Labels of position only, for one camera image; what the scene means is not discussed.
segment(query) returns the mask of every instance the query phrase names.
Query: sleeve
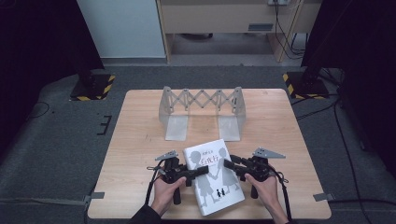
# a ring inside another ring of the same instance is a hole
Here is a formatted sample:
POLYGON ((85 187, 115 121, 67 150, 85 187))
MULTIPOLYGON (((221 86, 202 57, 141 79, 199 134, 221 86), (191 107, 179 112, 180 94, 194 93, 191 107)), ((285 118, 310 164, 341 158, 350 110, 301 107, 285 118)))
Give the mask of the sleeve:
POLYGON ((160 224, 161 217, 150 206, 143 205, 128 224, 160 224))

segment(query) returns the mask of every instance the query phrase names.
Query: wall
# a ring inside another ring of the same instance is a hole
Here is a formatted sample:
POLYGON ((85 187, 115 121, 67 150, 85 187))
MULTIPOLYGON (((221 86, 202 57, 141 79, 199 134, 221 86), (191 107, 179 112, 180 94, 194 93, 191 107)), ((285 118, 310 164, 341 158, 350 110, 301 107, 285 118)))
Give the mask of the wall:
POLYGON ((165 58, 155 0, 78 0, 101 58, 165 58))

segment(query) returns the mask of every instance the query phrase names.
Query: black cable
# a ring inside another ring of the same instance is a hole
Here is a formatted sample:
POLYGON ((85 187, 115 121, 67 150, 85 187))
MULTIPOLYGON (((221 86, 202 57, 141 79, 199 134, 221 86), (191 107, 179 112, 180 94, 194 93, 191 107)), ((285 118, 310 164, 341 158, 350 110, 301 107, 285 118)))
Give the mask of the black cable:
POLYGON ((277 172, 275 170, 275 168, 272 167, 271 165, 268 165, 268 168, 276 175, 279 183, 282 185, 283 196, 285 198, 286 213, 288 215, 288 220, 292 221, 291 210, 290 210, 290 202, 289 202, 289 194, 288 194, 288 191, 287 191, 287 188, 286 188, 286 185, 285 185, 285 183, 289 183, 289 181, 284 178, 282 173, 277 172))
POLYGON ((282 32, 282 35, 285 37, 286 44, 287 44, 288 47, 290 48, 291 52, 292 52, 293 54, 296 54, 296 53, 292 50, 292 48, 290 47, 289 40, 288 40, 288 38, 286 37, 286 34, 285 34, 285 32, 283 31, 282 26, 280 25, 279 17, 278 17, 278 15, 279 15, 279 4, 278 4, 278 2, 277 2, 276 0, 275 0, 274 2, 275 2, 275 12, 276 12, 276 25, 275 25, 275 37, 276 37, 276 40, 277 40, 277 42, 279 43, 279 45, 282 46, 283 51, 285 52, 286 56, 287 56, 289 59, 292 59, 292 60, 302 59, 303 57, 297 57, 297 58, 292 58, 292 57, 290 57, 289 54, 287 53, 286 49, 285 49, 285 46, 280 42, 279 38, 277 37, 277 26, 279 26, 279 29, 280 29, 280 31, 282 32))
POLYGON ((328 110, 328 109, 332 108, 334 105, 336 105, 339 101, 340 101, 340 98, 338 98, 336 101, 332 102, 330 105, 328 105, 328 106, 326 106, 326 107, 324 107, 324 108, 322 108, 320 110, 317 110, 317 111, 314 111, 314 112, 310 112, 310 113, 305 114, 305 115, 301 115, 299 117, 296 117, 296 119, 297 120, 305 119, 305 118, 307 118, 309 116, 315 115, 315 114, 320 113, 320 112, 325 111, 325 110, 328 110))
POLYGON ((297 104, 299 104, 300 102, 306 101, 306 100, 308 100, 308 99, 310 99, 310 98, 301 99, 301 100, 299 100, 299 101, 296 101, 296 102, 294 102, 294 103, 291 103, 291 105, 297 105, 297 104))
POLYGON ((300 52, 297 52, 297 53, 295 53, 295 54, 297 54, 297 55, 302 55, 302 54, 304 54, 305 49, 295 49, 294 46, 293 46, 296 37, 297 37, 297 34, 294 34, 294 35, 293 35, 293 39, 291 40, 290 48, 291 48, 292 50, 300 51, 300 52))
POLYGON ((161 164, 163 163, 163 160, 158 162, 158 165, 156 167, 148 167, 148 169, 154 170, 154 174, 152 175, 151 181, 148 183, 148 192, 146 193, 146 200, 145 204, 149 205, 149 196, 151 194, 152 186, 154 185, 154 182, 159 178, 157 177, 158 170, 161 169, 161 164))
POLYGON ((41 102, 41 101, 40 101, 40 102, 37 102, 37 103, 35 103, 35 104, 36 104, 36 105, 38 105, 38 104, 46 105, 46 106, 47 106, 46 111, 44 111, 42 114, 37 115, 37 116, 30 116, 30 114, 29 114, 29 116, 26 118, 26 120, 28 120, 28 119, 37 119, 37 118, 40 118, 41 116, 47 114, 47 112, 49 112, 49 110, 50 110, 50 105, 47 104, 47 103, 45 103, 45 102, 41 102))
POLYGON ((340 87, 341 83, 340 81, 338 81, 333 75, 332 72, 328 69, 328 68, 321 68, 322 71, 324 71, 329 77, 324 77, 321 74, 319 74, 320 77, 328 80, 329 82, 331 82, 334 86, 336 87, 340 87))
POLYGON ((350 157, 349 149, 347 147, 347 142, 346 142, 346 139, 344 137, 343 130, 342 130, 341 125, 340 125, 340 121, 338 120, 337 109, 336 109, 338 101, 339 100, 337 100, 335 102, 335 104, 333 105, 333 112, 334 112, 335 121, 337 123, 338 131, 341 134, 341 138, 343 140, 344 148, 346 150, 346 154, 347 154, 347 157, 348 157, 348 160, 349 160, 349 165, 350 165, 350 169, 351 169, 352 177, 353 177, 353 183, 355 185, 355 189, 356 189, 356 193, 357 193, 357 196, 358 196, 358 202, 359 202, 359 205, 361 207, 361 211, 362 211, 364 217, 366 218, 367 222, 371 224, 372 222, 371 222, 370 218, 367 216, 366 211, 365 211, 364 206, 363 206, 363 203, 361 201, 361 192, 359 190, 358 181, 357 181, 356 174, 355 174, 355 168, 353 166, 353 162, 352 162, 352 159, 350 157))

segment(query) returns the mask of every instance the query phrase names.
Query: human hand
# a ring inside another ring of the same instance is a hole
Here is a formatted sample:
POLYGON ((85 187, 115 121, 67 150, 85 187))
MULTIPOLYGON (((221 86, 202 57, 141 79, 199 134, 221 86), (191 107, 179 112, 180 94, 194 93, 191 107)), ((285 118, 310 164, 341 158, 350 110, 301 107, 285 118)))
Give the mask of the human hand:
POLYGON ((284 224, 288 222, 288 218, 280 205, 279 199, 277 198, 277 183, 275 176, 269 176, 265 181, 257 181, 252 175, 245 174, 247 181, 253 185, 258 194, 260 200, 264 203, 264 206, 270 212, 274 222, 276 224, 284 224))
POLYGON ((161 178, 158 178, 154 182, 154 201, 152 202, 151 208, 156 211, 160 217, 169 209, 175 190, 184 184, 186 180, 187 178, 182 176, 173 184, 167 184, 161 178))

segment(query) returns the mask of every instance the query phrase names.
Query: white book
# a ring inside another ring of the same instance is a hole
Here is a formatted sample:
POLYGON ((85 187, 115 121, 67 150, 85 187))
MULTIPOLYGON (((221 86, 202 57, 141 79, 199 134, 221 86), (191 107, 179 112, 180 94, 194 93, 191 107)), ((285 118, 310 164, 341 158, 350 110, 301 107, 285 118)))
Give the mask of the white book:
POLYGON ((209 173, 192 180, 198 207, 203 216, 245 200, 235 172, 224 167, 231 160, 223 139, 183 150, 189 170, 208 165, 209 173))

